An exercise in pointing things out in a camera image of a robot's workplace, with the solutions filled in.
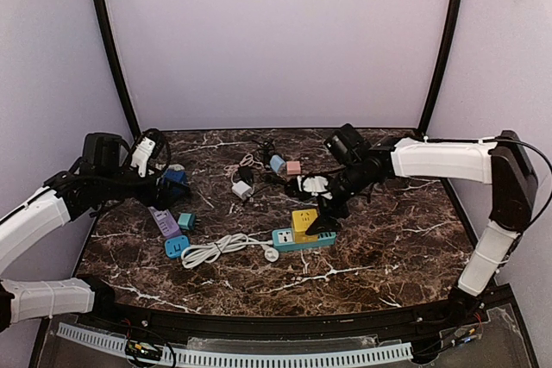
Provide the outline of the yellow cube socket adapter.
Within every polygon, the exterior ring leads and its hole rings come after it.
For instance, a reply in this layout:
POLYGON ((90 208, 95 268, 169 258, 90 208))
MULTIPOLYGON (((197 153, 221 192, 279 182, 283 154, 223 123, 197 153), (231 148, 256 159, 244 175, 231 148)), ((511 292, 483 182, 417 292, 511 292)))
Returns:
POLYGON ((292 232, 297 244, 311 243, 318 240, 318 235, 308 236, 307 228, 318 217, 316 209, 301 209, 292 211, 292 232))

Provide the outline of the teal power strip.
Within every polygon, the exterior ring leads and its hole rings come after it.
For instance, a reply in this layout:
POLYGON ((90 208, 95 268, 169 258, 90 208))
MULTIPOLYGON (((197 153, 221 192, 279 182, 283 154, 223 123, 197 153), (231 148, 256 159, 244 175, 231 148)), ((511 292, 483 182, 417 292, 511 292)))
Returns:
POLYGON ((296 239, 291 228, 281 228, 272 231, 273 246, 280 253, 332 246, 336 242, 336 236, 335 232, 326 232, 309 237, 305 236, 303 239, 296 239))

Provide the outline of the black power adapter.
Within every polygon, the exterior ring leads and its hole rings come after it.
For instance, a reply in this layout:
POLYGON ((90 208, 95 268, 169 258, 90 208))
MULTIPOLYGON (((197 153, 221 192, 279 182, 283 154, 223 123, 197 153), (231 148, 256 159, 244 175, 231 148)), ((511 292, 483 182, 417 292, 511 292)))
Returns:
POLYGON ((254 183, 254 170, 248 165, 241 165, 237 169, 240 180, 247 185, 254 183))

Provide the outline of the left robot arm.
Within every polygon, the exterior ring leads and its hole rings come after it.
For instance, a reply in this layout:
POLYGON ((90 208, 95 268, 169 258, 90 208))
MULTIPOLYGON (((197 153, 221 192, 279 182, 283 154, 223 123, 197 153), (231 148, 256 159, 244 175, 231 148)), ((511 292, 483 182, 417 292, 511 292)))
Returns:
MULTIPOLYGON (((100 215, 109 202, 135 199, 164 210, 183 185, 169 181, 172 153, 156 128, 133 144, 117 134, 90 133, 70 169, 58 172, 1 220, 1 268, 6 270, 30 247, 81 215, 100 215)), ((1 328, 36 318, 64 314, 106 313, 115 293, 97 277, 55 281, 1 280, 1 328)))

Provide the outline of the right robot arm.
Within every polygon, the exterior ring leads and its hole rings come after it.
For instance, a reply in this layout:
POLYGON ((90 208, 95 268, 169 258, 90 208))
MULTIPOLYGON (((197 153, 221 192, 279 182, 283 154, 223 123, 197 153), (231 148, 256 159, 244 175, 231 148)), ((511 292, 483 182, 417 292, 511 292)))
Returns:
POLYGON ((546 165, 551 161, 512 130, 475 139, 392 136, 371 144, 352 125, 345 124, 324 145, 339 168, 308 173, 298 179, 299 190, 316 197, 320 208, 320 216, 310 225, 308 234, 338 229, 338 220, 348 216, 348 201, 387 179, 441 181, 465 224, 471 221, 453 181, 491 187, 488 221, 452 289, 457 296, 480 296, 497 271, 508 263, 524 232, 543 215, 535 209, 539 180, 528 153, 533 152, 546 165))

